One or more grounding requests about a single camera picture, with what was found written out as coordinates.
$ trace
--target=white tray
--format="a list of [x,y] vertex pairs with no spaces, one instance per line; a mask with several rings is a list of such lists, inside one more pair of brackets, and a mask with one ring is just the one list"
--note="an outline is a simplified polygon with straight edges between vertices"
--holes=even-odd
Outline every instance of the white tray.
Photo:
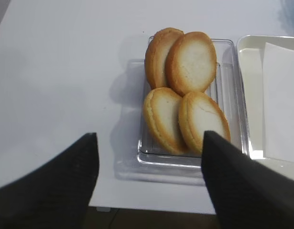
[[267,167],[294,179],[294,163],[266,158],[263,152],[263,74],[262,59],[265,43],[269,42],[294,50],[294,37],[242,37],[237,44],[240,74],[243,79],[248,118],[249,156]]

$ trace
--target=clear plastic tray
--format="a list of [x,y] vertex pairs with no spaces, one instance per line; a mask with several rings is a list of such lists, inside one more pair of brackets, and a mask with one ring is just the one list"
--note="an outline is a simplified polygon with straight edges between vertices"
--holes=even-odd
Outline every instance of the clear plastic tray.
[[[212,39],[212,41],[217,53],[217,73],[206,93],[217,102],[224,112],[230,127],[231,143],[242,150],[243,153],[248,154],[249,144],[243,82],[237,66],[234,44],[230,40]],[[149,91],[149,84],[145,81],[144,96]],[[150,135],[143,116],[141,118],[137,158],[140,163],[148,165],[201,168],[201,158],[193,153],[173,156],[165,151]]]

